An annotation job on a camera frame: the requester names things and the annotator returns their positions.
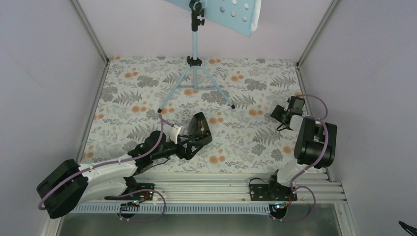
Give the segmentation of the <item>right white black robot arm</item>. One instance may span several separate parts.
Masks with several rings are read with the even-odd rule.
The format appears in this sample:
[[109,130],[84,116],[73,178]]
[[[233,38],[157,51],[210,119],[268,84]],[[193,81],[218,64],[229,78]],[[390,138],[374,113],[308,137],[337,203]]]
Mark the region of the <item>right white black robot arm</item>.
[[301,109],[299,105],[286,109],[277,105],[270,114],[286,129],[298,132],[294,159],[269,178],[266,193],[272,200],[291,195],[302,174],[329,167],[335,158],[337,125],[304,117]]

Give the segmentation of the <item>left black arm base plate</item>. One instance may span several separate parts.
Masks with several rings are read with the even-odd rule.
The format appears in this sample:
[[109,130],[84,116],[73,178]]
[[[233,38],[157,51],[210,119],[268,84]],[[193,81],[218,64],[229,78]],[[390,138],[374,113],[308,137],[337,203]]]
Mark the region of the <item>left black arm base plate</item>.
[[128,187],[119,196],[107,196],[105,200],[146,201],[152,200],[154,183],[138,183],[135,187]]

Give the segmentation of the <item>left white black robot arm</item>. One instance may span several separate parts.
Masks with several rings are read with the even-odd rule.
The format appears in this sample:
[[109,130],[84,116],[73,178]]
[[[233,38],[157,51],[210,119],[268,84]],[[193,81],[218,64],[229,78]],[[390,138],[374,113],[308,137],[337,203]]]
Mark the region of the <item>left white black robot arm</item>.
[[41,198],[38,209],[56,219],[94,199],[131,199],[138,189],[133,177],[153,167],[155,160],[172,155],[190,160],[211,141],[208,130],[181,135],[176,141],[167,141],[163,132],[153,131],[133,150],[108,162],[79,164],[65,160],[37,186]]

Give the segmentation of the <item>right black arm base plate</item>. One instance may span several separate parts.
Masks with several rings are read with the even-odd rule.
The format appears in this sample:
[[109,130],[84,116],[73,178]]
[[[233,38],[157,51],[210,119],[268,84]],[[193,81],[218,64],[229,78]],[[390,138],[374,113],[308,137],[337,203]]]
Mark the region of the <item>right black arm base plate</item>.
[[297,201],[298,197],[294,194],[290,187],[281,184],[249,184],[249,192],[251,201]]

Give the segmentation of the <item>black metronome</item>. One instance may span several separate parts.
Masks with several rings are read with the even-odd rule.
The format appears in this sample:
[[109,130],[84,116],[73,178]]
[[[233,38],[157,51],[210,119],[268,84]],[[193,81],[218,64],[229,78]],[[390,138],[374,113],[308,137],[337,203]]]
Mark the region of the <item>black metronome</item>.
[[203,112],[196,113],[193,116],[188,126],[188,134],[194,134],[195,141],[204,138],[212,138],[207,119]]

